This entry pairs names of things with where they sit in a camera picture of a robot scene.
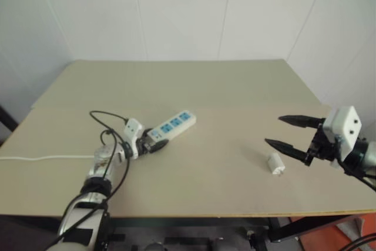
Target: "power strip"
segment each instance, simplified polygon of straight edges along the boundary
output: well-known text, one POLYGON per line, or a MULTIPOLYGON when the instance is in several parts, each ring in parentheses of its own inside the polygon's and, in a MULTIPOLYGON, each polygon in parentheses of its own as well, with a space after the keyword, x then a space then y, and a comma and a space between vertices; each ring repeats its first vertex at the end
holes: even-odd
POLYGON ((150 130, 147 135, 158 142, 164 139, 172 140, 196 123, 196 116, 189 111, 183 111, 150 130))

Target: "black cable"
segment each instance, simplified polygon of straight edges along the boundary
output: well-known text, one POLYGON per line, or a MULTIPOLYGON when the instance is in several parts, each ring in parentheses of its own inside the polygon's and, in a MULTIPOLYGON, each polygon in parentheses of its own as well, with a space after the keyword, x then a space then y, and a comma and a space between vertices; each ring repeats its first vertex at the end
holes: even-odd
POLYGON ((376 176, 374 176, 374 175, 369 175, 369 174, 364 174, 364 176, 366 177, 366 178, 370 178, 370 179, 376 179, 376 176))
POLYGON ((120 183, 117 185, 117 187, 113 190, 113 192, 102 201, 102 203, 96 205, 89 213, 84 215, 80 220, 78 220, 76 223, 74 223, 69 229, 64 231, 60 236, 58 236, 53 242, 51 242, 48 247, 45 249, 49 249, 51 246, 57 244, 60 240, 62 240, 67 234, 69 234, 71 231, 73 231, 76 227, 78 227, 81 223, 89 219, 97 210, 104 207, 104 205, 112 198, 112 196, 119 190, 121 185, 123 184, 125 178, 127 177, 128 171, 129 171, 129 165, 130 165, 130 158, 127 158, 127 165, 123 174, 122 179, 120 180, 120 183))
POLYGON ((108 132, 108 129, 105 129, 105 130, 103 130, 101 133, 100 133, 100 135, 99 135, 99 139, 100 139, 100 142, 102 143, 102 145, 106 145, 106 143, 105 143, 105 141, 103 140, 103 135, 104 134, 108 134, 109 132, 108 132))
POLYGON ((354 244, 356 244, 356 243, 358 243, 358 242, 360 242, 360 241, 363 241, 363 240, 365 240, 365 239, 368 239, 368 238, 371 238, 371 237, 375 237, 375 236, 376 236, 376 233, 370 233, 369 235, 361 236, 361 237, 359 237, 358 239, 356 239, 356 240, 350 242, 348 245, 342 247, 342 248, 340 249, 340 251, 346 251, 347 248, 351 247, 352 245, 354 245, 354 244))
POLYGON ((374 192, 376 192, 376 187, 372 183, 367 182, 362 177, 356 175, 351 169, 349 169, 348 166, 346 166, 346 164, 344 162, 342 162, 342 160, 341 160, 341 141, 338 138, 335 139, 335 146, 337 147, 335 158, 336 158, 338 164, 345 170, 345 172, 348 173, 350 176, 355 177, 357 180, 364 183, 369 188, 371 188, 374 192))
POLYGON ((108 161, 105 172, 103 174, 103 179, 105 179, 107 171, 110 168, 111 161, 113 159, 113 156, 115 155, 116 145, 118 144, 118 140, 116 139, 116 135, 113 133, 113 130, 110 131, 110 134, 113 137, 114 143, 113 143, 113 149, 112 149, 112 153, 111 153, 111 156, 110 156, 110 160, 108 161))
POLYGON ((93 111, 90 111, 89 112, 89 115, 95 120, 97 121, 97 123, 100 123, 102 126, 104 126, 106 129, 108 130, 112 130, 114 132, 114 134, 122 141, 122 143, 124 143, 124 139, 113 129, 113 128, 110 128, 108 125, 106 125, 105 123, 103 123, 100 119, 98 119, 94 114, 95 113, 101 113, 101 114, 106 114, 106 115, 110 115, 110 116, 114 116, 114 117, 118 117, 120 119, 122 119, 125 123, 125 125, 127 124, 128 122, 128 119, 127 118, 124 118, 124 117, 121 117, 117 114, 114 114, 114 113, 110 113, 110 112, 105 112, 105 111, 98 111, 98 110, 93 110, 93 111))
MULTIPOLYGON (((125 141, 124 139, 119 135, 119 133, 117 133, 113 128, 109 127, 107 124, 105 124, 104 122, 102 122, 101 120, 99 120, 95 115, 94 113, 102 113, 102 114, 106 114, 106 115, 110 115, 110 116, 115 116, 115 117, 118 117, 120 119, 122 119, 124 121, 124 123, 126 124, 128 122, 128 119, 124 118, 124 117, 121 117, 117 114, 114 114, 114 113, 109 113, 109 112, 105 112, 105 111, 90 111, 89 114, 90 116, 95 120, 97 121, 99 124, 101 124, 102 126, 104 126, 107 130, 108 133, 111 133, 115 139, 115 145, 114 145, 114 149, 113 149, 113 152, 112 152, 112 155, 110 157, 110 161, 108 163, 108 166, 106 168, 106 171, 105 171, 105 174, 103 175, 103 177, 105 177, 106 175, 106 172, 107 172, 107 169, 109 168, 109 165, 112 161, 112 158, 113 158, 113 155, 115 154, 115 150, 116 150, 116 144, 117 144, 117 139, 116 139, 116 136, 122 141, 122 146, 125 144, 125 141)), ((103 142, 103 132, 100 134, 100 138, 101 138, 101 141, 102 143, 103 142)), ((102 203, 96 205, 89 213, 87 213, 86 215, 84 215, 84 217, 82 217, 81 219, 79 219, 76 223, 74 223, 72 226, 70 226, 69 229, 67 229, 66 231, 64 231, 60 236, 58 236, 53 242, 51 242, 48 247, 45 249, 49 249, 51 246, 57 244, 60 240, 62 240, 67 234, 69 234, 71 231, 73 231, 76 227, 78 227, 81 223, 83 223, 84 221, 86 221, 87 219, 89 219, 96 211, 98 211, 99 209, 103 208, 105 206, 105 204, 107 204, 107 202, 112 198, 112 196, 119 190, 119 188, 121 187, 121 185, 123 184, 125 178, 127 177, 127 174, 128 174, 128 171, 129 171, 129 165, 130 165, 130 158, 127 158, 127 165, 126 165, 126 168, 125 168, 125 171, 124 171, 124 174, 123 174, 123 177, 122 179, 120 180, 119 184, 117 187, 114 188, 114 190, 111 192, 111 194, 105 199, 102 201, 102 203)))
POLYGON ((357 176, 352 170, 350 170, 344 162, 342 162, 341 157, 339 155, 336 156, 338 164, 347 172, 350 176, 355 177, 357 180, 361 181, 365 185, 367 185, 369 188, 371 188, 374 192, 376 192, 376 187, 372 185, 372 183, 367 182, 366 180, 362 179, 361 177, 357 176))
POLYGON ((82 192, 82 193, 78 194, 77 196, 75 196, 75 197, 69 202, 69 204, 67 205, 67 207, 65 208, 64 213, 63 213, 63 216, 62 216, 61 218, 62 218, 62 219, 65 218, 66 214, 68 213, 69 208, 72 206, 72 204, 73 204, 77 199, 81 198, 82 196, 85 196, 86 194, 88 194, 88 193, 90 193, 90 192, 95 191, 95 190, 98 189, 98 188, 99 188, 99 186, 96 186, 96 187, 94 187, 93 189, 91 189, 90 191, 85 191, 85 192, 82 192))
MULTIPOLYGON (((92 110, 92 111, 89 112, 89 114, 90 114, 91 117, 93 117, 93 115, 92 115, 93 113, 100 113, 100 114, 106 114, 106 115, 110 115, 110 116, 118 117, 119 119, 123 120, 124 123, 127 123, 127 122, 128 122, 128 118, 124 118, 124 117, 122 117, 122 116, 120 116, 120 115, 117 115, 117 114, 114 114, 114 113, 105 112, 105 111, 100 111, 100 110, 92 110)), ((93 117, 93 118, 94 118, 94 120, 97 120, 97 122, 99 122, 99 123, 101 123, 103 126, 105 126, 105 125, 103 124, 102 121, 98 121, 98 119, 95 118, 95 117, 93 117)))
POLYGON ((363 240, 363 241, 360 241, 358 244, 355 244, 355 245, 352 245, 349 249, 347 249, 346 251, 353 251, 355 249, 358 249, 360 246, 362 245, 365 245, 369 242, 372 242, 372 241, 376 241, 376 236, 374 237, 371 237, 370 239, 367 239, 367 240, 363 240))

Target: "white wall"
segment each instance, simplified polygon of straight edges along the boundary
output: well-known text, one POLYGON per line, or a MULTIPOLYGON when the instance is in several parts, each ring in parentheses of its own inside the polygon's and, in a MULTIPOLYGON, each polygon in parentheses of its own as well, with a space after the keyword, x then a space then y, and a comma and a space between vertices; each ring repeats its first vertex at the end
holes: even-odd
POLYGON ((362 129, 361 135, 368 140, 376 140, 376 122, 362 129))
POLYGON ((0 104, 22 120, 74 59, 284 58, 375 119, 376 0, 0 0, 0 104))

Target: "blue outlet socket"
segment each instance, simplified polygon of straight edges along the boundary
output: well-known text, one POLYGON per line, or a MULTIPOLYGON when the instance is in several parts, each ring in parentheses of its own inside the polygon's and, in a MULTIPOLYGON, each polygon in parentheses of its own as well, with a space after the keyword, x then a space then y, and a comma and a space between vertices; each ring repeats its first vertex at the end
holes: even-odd
POLYGON ((168 123, 161 126, 160 129, 162 130, 162 132, 164 133, 168 133, 170 130, 172 130, 172 126, 170 126, 168 123))
POLYGON ((187 113, 182 113, 182 114, 180 114, 179 118, 182 119, 183 121, 185 121, 185 120, 188 120, 190 118, 190 115, 187 114, 187 113))
POLYGON ((173 126, 179 126, 181 123, 182 123, 182 120, 178 119, 178 118, 175 118, 173 120, 171 120, 171 125, 173 126))

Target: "beige tabletop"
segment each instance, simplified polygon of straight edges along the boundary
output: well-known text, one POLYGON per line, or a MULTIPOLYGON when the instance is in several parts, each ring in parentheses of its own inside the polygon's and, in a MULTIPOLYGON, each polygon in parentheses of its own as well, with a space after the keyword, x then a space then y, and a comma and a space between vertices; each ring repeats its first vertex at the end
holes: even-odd
MULTIPOLYGON (((147 127, 184 109, 197 116, 161 151, 131 163, 110 202, 115 217, 376 211, 375 193, 326 161, 306 167, 281 156, 285 173, 270 173, 266 159, 273 149, 264 138, 306 150, 314 134, 278 116, 329 111, 284 61, 73 63, 0 148, 0 157, 92 155, 102 130, 88 115, 92 109, 134 117, 147 127)), ((104 119, 122 130, 116 119, 104 119)), ((0 214, 61 215, 91 162, 0 161, 0 214)))

